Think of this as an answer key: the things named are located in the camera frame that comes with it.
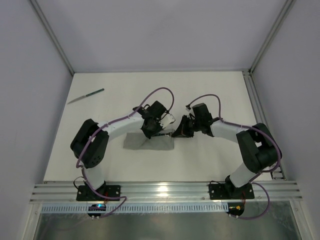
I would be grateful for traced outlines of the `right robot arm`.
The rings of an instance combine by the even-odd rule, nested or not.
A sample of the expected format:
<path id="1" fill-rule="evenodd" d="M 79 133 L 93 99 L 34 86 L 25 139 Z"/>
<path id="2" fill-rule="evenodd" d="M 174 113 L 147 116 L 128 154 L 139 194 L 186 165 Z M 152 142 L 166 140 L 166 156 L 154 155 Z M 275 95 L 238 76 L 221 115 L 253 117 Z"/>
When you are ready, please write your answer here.
<path id="1" fill-rule="evenodd" d="M 211 200 L 254 199 L 251 181 L 282 158 L 282 152 L 265 124 L 244 126 L 228 123 L 220 117 L 213 118 L 204 103 L 194 105 L 191 113 L 183 115 L 171 136 L 192 138 L 196 132 L 238 144 L 242 157 L 242 164 L 223 183 L 209 183 Z"/>

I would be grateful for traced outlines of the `grey cloth napkin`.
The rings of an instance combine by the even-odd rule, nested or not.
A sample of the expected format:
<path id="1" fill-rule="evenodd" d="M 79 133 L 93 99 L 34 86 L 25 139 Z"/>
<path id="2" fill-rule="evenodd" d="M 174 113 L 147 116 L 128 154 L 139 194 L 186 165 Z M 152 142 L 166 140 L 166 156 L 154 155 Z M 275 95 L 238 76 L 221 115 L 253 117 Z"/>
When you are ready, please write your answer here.
<path id="1" fill-rule="evenodd" d="M 175 148 L 174 140 L 169 136 L 152 136 L 150 139 L 143 133 L 128 133 L 123 141 L 127 150 L 170 151 Z"/>

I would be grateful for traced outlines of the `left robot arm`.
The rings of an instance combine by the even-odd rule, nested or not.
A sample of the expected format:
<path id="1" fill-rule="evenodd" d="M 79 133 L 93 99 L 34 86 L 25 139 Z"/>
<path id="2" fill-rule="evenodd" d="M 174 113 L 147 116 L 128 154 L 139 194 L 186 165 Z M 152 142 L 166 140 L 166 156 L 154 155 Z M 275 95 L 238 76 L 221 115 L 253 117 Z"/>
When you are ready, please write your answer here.
<path id="1" fill-rule="evenodd" d="M 159 101 L 155 101 L 152 105 L 134 107 L 132 113 L 104 124 L 91 118 L 83 122 L 70 148 L 77 158 L 75 167 L 81 169 L 84 190 L 91 198 L 100 201 L 121 199 L 118 195 L 108 193 L 105 178 L 99 168 L 108 143 L 135 130 L 141 130 L 144 136 L 150 139 L 171 123 L 165 120 L 169 116 L 170 111 Z"/>

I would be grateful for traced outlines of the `fork with green handle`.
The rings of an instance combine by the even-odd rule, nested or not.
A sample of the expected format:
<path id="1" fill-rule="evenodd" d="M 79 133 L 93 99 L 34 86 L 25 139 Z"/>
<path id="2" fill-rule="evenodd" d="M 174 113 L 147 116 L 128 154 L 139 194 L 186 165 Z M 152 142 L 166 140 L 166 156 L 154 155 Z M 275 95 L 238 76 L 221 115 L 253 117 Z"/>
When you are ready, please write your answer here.
<path id="1" fill-rule="evenodd" d="M 158 134 L 155 134 L 154 136 L 155 137 L 162 137 L 162 136 L 164 136 L 164 137 L 171 137 L 172 136 L 172 132 L 167 132 L 167 133 L 158 133 Z"/>

